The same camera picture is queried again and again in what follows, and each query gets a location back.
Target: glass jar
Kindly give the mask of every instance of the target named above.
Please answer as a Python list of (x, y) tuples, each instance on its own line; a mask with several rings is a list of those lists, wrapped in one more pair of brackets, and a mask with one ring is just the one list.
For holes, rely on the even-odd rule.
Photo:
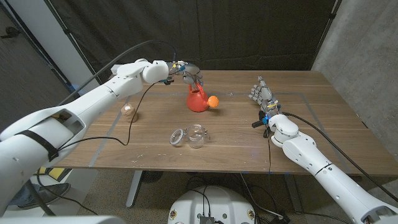
[(200, 124), (193, 124), (187, 129), (175, 130), (170, 138), (170, 144), (180, 146), (181, 142), (187, 140), (189, 146), (198, 149), (204, 145), (206, 137), (208, 137), (207, 130)]

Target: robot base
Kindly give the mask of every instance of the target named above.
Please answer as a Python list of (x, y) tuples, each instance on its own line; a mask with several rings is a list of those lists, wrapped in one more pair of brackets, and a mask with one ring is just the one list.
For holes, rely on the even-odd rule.
[[(203, 193), (205, 186), (195, 190)], [(209, 185), (205, 195), (210, 203), (210, 217), (214, 221), (224, 224), (254, 223), (254, 209), (251, 204), (240, 194), (220, 186)], [(209, 207), (205, 199), (205, 216), (208, 217)], [(174, 202), (170, 209), (168, 224), (200, 223), (203, 216), (203, 195), (195, 191), (188, 191)]]

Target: wooden table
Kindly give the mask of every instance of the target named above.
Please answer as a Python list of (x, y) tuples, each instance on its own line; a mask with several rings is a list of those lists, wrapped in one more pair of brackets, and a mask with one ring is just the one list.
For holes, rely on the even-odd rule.
[[(259, 105), (248, 98), (262, 75), (276, 94), (281, 110), (296, 114), (317, 125), (371, 175), (398, 175), (398, 163), (365, 127), (355, 112), (320, 72), (202, 71), (204, 89), (216, 95), (220, 105), (202, 113), (186, 106), (188, 87), (181, 77), (165, 86), (156, 84), (144, 97), (139, 119), (132, 125), (131, 141), (123, 146), (113, 140), (92, 140), (78, 148), (57, 167), (133, 170), (171, 170), (202, 172), (271, 172), (308, 174), (291, 162), (282, 149), (271, 143), (271, 161), (265, 126), (252, 128), (258, 120)], [(129, 123), (120, 109), (127, 101), (137, 105), (142, 93), (123, 99), (102, 115), (88, 130), (87, 137), (112, 136), (126, 142)], [(305, 123), (290, 118), (300, 130), (314, 138), (319, 150), (348, 174), (359, 174), (336, 149)], [(202, 124), (211, 139), (202, 148), (187, 143), (170, 145), (178, 128)]]

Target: red teapot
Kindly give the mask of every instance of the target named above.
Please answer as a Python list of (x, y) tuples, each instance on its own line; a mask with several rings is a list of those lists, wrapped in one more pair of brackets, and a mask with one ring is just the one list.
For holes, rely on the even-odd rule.
[(197, 90), (192, 90), (192, 86), (188, 86), (187, 106), (194, 112), (205, 111), (209, 106), (216, 108), (218, 106), (218, 98), (216, 96), (207, 97), (207, 94), (199, 85), (195, 83)]

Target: dark backdrop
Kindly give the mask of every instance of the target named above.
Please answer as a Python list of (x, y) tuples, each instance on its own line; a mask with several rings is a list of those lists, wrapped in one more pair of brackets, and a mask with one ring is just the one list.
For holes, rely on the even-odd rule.
[[(91, 66), (150, 39), (202, 70), (308, 70), (335, 1), (51, 1)], [(125, 56), (171, 60), (152, 44)]]

